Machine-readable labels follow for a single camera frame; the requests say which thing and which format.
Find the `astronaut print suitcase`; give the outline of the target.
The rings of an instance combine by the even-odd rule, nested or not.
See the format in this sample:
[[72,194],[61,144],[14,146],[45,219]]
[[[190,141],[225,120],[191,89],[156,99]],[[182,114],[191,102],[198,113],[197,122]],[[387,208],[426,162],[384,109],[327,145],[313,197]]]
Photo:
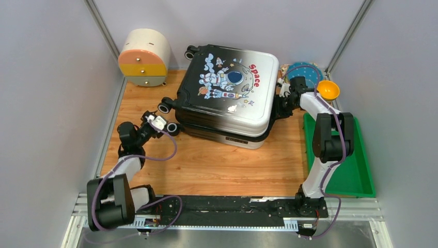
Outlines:
[[258,149],[273,126],[279,61],[276,56],[220,45],[189,45],[190,61],[176,97],[164,97],[162,113],[175,112],[191,136]]

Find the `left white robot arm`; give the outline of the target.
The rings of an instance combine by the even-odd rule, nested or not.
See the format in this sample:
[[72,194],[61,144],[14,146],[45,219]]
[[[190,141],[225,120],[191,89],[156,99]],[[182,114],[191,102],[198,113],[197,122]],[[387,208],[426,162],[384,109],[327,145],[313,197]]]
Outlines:
[[140,209],[157,210],[158,200],[151,186],[130,188],[129,182],[145,164],[144,144],[163,135],[167,120],[155,112],[144,112],[141,125],[125,121],[117,127],[120,145],[116,166],[101,178],[87,182],[88,225],[92,231],[111,230],[134,222]]

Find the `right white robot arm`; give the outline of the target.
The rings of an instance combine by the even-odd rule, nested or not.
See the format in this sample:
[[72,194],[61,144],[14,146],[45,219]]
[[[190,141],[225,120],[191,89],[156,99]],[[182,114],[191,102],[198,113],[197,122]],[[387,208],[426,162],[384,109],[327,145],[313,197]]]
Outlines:
[[300,108],[315,121],[314,162],[294,202],[297,214],[308,216],[327,196],[325,189],[334,171],[354,151],[354,117],[329,104],[340,94],[339,86],[332,81],[322,80],[309,88],[305,78],[297,76],[288,82],[279,78],[277,86],[280,87],[275,98],[277,118],[290,116],[294,109]]

